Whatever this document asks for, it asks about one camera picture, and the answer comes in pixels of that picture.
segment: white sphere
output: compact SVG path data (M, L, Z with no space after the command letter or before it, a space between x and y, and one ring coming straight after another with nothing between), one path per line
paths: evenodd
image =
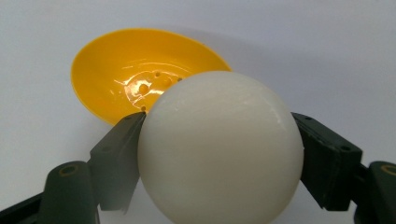
M151 108L139 139L143 184L177 224L263 224L288 205L303 143L280 98L232 72L189 77Z

